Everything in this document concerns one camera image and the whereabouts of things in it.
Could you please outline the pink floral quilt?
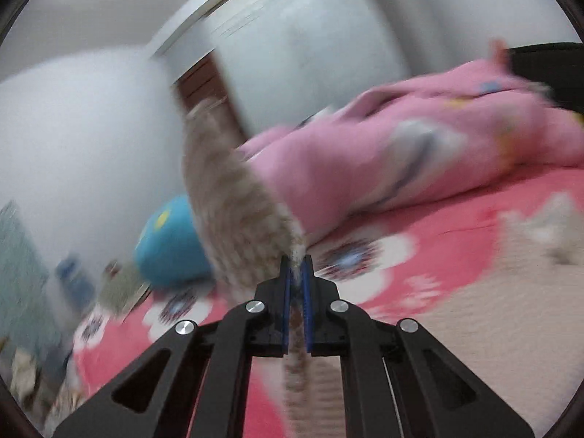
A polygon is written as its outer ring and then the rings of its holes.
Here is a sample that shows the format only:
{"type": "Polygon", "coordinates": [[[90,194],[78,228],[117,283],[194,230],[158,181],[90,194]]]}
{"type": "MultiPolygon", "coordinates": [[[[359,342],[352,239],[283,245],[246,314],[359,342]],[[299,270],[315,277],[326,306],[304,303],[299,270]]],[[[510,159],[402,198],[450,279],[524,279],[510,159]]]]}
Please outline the pink floral quilt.
{"type": "Polygon", "coordinates": [[[493,59],[384,84],[239,147],[318,241],[357,212],[434,202],[521,164],[583,163],[583,121],[493,59]]]}

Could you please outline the teal patterned panel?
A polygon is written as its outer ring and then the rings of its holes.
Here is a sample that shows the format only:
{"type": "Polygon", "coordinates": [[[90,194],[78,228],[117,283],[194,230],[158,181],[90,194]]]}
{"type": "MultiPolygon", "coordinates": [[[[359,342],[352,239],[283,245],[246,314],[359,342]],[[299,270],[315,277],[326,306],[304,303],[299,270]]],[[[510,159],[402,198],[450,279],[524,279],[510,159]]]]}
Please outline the teal patterned panel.
{"type": "Polygon", "coordinates": [[[8,202],[1,208],[1,335],[39,361],[61,342],[46,298],[48,278],[18,206],[8,202]]]}

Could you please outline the red floral bed sheet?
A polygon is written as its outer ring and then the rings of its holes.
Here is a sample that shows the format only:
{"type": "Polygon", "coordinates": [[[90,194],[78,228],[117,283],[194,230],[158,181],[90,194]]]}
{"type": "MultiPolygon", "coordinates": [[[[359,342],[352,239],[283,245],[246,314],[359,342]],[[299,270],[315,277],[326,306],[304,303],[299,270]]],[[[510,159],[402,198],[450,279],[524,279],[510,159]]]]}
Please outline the red floral bed sheet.
{"type": "MultiPolygon", "coordinates": [[[[375,320],[419,321],[527,421],[531,437],[579,437],[583,272],[544,284],[495,264],[500,216],[531,216],[555,192],[571,195],[583,212],[582,170],[527,166],[482,190],[351,223],[313,248],[314,273],[375,320]]],[[[73,349],[89,399],[177,323],[202,326],[234,307],[203,284],[152,297],[126,319],[93,311],[73,349]]],[[[285,321],[282,357],[251,363],[240,437],[295,437],[263,371],[288,353],[285,321]]]]}

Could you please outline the white wardrobe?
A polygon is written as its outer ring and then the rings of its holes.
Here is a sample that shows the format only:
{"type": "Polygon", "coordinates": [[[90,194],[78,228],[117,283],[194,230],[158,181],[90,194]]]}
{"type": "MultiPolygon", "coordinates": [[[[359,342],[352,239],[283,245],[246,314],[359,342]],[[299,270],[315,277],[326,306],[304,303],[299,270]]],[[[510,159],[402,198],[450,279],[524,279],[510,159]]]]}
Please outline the white wardrobe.
{"type": "Polygon", "coordinates": [[[205,26],[251,137],[410,75],[375,0],[228,0],[205,26]]]}

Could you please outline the blue pillow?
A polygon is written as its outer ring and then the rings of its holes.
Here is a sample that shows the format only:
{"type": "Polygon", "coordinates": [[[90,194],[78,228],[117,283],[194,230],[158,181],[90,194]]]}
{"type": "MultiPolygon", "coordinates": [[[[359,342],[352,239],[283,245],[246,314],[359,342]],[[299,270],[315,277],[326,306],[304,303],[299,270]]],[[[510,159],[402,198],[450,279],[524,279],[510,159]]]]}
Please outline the blue pillow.
{"type": "Polygon", "coordinates": [[[134,261],[139,273],[156,289],[211,275],[186,195],[168,201],[147,220],[134,250],[134,261]]]}

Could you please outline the cream fluffy blanket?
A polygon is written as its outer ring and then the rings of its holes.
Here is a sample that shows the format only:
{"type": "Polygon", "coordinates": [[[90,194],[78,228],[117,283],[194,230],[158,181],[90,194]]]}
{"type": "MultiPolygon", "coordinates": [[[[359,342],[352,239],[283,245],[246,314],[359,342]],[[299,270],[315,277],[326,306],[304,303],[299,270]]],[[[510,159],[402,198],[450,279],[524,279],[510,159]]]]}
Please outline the cream fluffy blanket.
{"type": "Polygon", "coordinates": [[[531,216],[505,212],[495,264],[538,283],[562,283],[583,272],[583,212],[566,192],[555,192],[531,216]]]}

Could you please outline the beige white checkered knit sweater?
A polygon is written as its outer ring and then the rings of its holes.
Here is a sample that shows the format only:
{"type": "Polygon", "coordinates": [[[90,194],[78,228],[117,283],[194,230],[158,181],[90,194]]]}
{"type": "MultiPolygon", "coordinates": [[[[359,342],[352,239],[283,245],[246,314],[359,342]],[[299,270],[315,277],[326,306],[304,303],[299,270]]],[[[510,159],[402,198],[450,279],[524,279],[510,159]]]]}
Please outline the beige white checkered knit sweater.
{"type": "MultiPolygon", "coordinates": [[[[303,233],[277,203],[222,130],[226,110],[211,97],[185,117],[182,175],[194,223],[222,297],[244,303],[277,276],[283,256],[300,279],[303,233]]],[[[344,437],[345,404],[338,361],[307,351],[300,301],[286,319],[290,345],[280,366],[264,365],[267,389],[295,437],[344,437]]]]}

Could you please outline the brown wooden door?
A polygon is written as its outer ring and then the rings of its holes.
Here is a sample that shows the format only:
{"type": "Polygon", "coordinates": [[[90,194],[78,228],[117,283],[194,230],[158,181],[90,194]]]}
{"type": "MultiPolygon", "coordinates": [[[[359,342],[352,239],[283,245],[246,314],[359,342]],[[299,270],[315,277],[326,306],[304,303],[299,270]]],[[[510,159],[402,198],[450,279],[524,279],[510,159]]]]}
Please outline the brown wooden door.
{"type": "Polygon", "coordinates": [[[212,51],[195,62],[173,86],[187,111],[208,98],[222,102],[227,113],[227,121],[222,123],[222,127],[230,134],[235,146],[247,141],[249,137],[246,129],[242,126],[241,118],[232,103],[228,87],[212,51]]]}

